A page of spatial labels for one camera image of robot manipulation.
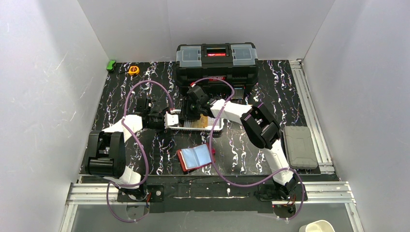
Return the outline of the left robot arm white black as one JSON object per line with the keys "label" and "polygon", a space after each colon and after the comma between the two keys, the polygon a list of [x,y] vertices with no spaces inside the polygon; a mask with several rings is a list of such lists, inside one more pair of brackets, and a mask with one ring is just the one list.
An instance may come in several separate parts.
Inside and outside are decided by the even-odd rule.
{"label": "left robot arm white black", "polygon": [[[142,176],[126,165],[125,143],[132,137],[132,133],[140,130],[165,129],[167,112],[168,107],[162,109],[150,99],[138,99],[133,112],[126,115],[124,120],[121,119],[108,128],[91,131],[84,157],[85,172],[114,182],[116,188],[121,185],[119,190],[131,195],[133,200],[145,200],[147,194],[143,185],[135,186],[142,180]],[[131,131],[122,125],[122,121]]]}

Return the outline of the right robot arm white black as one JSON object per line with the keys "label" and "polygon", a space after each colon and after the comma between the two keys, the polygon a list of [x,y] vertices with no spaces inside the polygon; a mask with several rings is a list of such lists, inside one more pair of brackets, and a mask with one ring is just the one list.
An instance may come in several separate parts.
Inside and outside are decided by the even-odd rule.
{"label": "right robot arm white black", "polygon": [[262,150],[272,173],[270,178],[276,186],[276,193],[287,199],[298,184],[298,178],[286,159],[282,148],[282,132],[279,123],[264,103],[244,105],[231,101],[231,94],[223,99],[210,97],[200,85],[193,83],[187,91],[189,115],[202,114],[215,120],[220,118],[240,124],[250,142]]}

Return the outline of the red leather card holder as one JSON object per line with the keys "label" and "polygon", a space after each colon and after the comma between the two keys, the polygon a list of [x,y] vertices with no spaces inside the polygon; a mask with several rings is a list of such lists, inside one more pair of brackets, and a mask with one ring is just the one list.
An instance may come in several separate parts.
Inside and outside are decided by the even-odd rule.
{"label": "red leather card holder", "polygon": [[176,152],[183,172],[191,172],[200,169],[215,161],[215,149],[209,152],[209,144],[180,149]]}

